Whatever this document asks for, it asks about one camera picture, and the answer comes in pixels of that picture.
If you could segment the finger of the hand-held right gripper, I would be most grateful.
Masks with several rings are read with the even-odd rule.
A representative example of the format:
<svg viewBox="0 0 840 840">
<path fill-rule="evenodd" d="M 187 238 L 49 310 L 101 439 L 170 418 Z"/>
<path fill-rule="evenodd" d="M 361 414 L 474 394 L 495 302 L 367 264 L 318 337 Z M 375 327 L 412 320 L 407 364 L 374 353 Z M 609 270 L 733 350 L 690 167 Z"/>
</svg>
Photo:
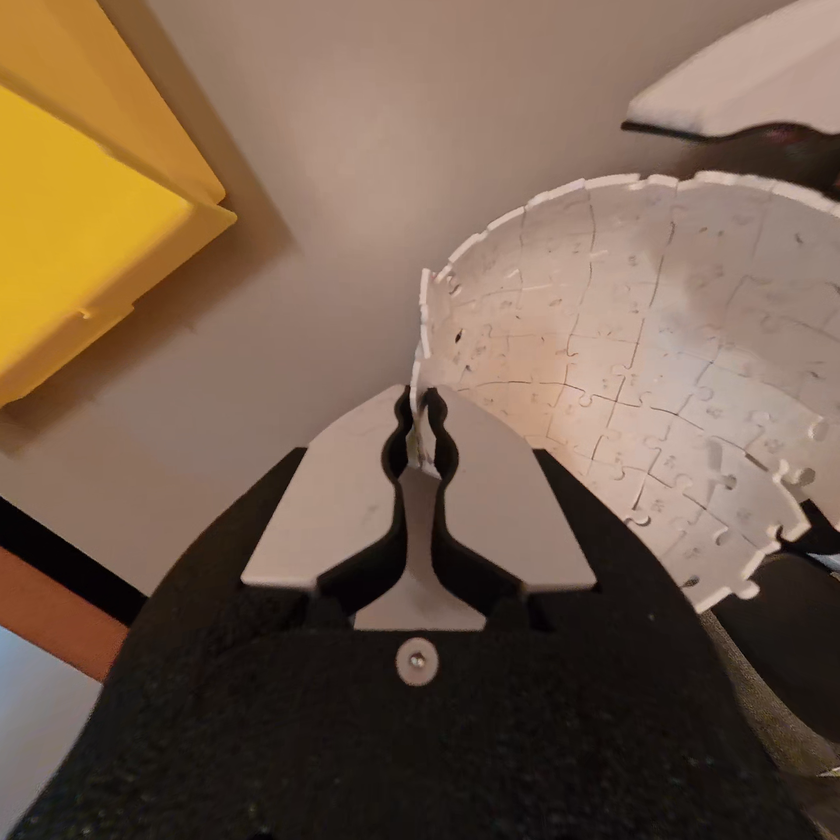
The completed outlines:
<svg viewBox="0 0 840 840">
<path fill-rule="evenodd" d="M 693 172 L 837 194 L 839 2 L 794 2 L 719 38 L 638 93 L 621 128 L 693 145 Z"/>
</svg>

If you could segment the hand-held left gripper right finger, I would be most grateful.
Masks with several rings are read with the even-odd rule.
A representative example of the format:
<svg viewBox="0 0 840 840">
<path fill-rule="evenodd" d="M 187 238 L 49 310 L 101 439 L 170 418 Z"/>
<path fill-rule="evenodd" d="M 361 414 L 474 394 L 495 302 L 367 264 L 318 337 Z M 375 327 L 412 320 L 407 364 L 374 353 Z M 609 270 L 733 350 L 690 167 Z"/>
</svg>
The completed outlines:
<svg viewBox="0 0 840 840">
<path fill-rule="evenodd" d="M 591 592 L 597 579 L 535 451 L 445 386 L 423 404 L 440 481 L 431 556 L 442 586 L 487 621 L 537 595 Z"/>
</svg>

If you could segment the yellow plastic bin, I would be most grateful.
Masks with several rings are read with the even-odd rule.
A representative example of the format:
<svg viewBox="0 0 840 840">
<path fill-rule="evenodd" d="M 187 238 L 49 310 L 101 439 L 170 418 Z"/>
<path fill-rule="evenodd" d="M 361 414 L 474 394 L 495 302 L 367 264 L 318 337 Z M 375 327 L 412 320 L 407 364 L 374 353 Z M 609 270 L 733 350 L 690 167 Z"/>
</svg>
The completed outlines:
<svg viewBox="0 0 840 840">
<path fill-rule="evenodd" d="M 1 405 L 236 222 L 98 2 L 1 2 Z"/>
</svg>

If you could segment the white puzzle ball shell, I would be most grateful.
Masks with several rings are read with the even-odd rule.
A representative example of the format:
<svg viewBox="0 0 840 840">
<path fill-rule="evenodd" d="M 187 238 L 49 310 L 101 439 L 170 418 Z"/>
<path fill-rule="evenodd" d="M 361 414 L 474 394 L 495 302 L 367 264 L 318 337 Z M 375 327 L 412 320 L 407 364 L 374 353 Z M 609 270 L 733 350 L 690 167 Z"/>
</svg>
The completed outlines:
<svg viewBox="0 0 840 840">
<path fill-rule="evenodd" d="M 838 529 L 839 210 L 755 175 L 562 185 L 425 269 L 412 402 L 448 386 L 548 451 L 703 613 Z"/>
</svg>

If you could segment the light blue sheet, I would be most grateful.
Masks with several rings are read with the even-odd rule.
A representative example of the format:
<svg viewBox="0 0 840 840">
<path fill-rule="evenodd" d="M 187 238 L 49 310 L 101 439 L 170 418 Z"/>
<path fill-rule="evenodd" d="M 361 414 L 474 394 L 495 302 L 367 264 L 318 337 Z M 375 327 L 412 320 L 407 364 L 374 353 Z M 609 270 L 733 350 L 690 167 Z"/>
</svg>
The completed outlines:
<svg viewBox="0 0 840 840">
<path fill-rule="evenodd" d="M 1 629 L 1 837 L 43 790 L 91 714 L 101 685 Z"/>
</svg>

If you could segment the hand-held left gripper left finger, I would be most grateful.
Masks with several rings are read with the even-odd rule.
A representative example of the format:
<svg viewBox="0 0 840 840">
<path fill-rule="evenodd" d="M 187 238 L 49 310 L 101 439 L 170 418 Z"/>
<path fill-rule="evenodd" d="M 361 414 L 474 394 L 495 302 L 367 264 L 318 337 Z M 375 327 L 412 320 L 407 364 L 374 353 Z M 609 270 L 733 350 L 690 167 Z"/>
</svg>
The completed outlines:
<svg viewBox="0 0 840 840">
<path fill-rule="evenodd" d="M 241 574 L 244 585 L 333 600 L 353 616 L 400 580 L 409 394 L 407 385 L 390 386 L 310 442 Z"/>
</svg>

